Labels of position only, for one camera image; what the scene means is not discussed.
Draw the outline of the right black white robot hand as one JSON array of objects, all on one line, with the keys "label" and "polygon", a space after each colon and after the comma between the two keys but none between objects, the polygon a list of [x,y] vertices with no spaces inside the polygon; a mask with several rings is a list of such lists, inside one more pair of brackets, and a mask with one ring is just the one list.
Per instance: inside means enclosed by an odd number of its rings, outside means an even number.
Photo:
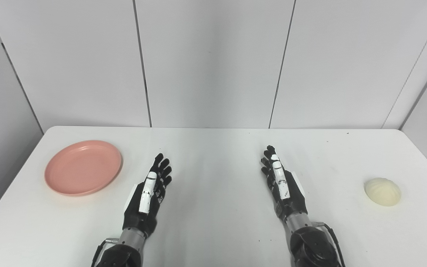
[{"label": "right black white robot hand", "polygon": [[285,222],[291,215],[307,214],[305,198],[293,174],[284,168],[275,148],[268,145],[263,154],[261,170],[273,195],[278,218]]}]

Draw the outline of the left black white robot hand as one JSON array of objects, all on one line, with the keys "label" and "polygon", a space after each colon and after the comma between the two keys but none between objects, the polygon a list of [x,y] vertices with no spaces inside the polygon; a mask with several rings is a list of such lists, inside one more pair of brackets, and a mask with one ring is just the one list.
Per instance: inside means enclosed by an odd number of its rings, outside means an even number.
[{"label": "left black white robot hand", "polygon": [[160,205],[164,201],[166,188],[172,181],[172,168],[169,164],[170,160],[162,153],[155,157],[146,178],[136,186],[124,212],[124,230],[137,229],[146,238],[155,231]]}]

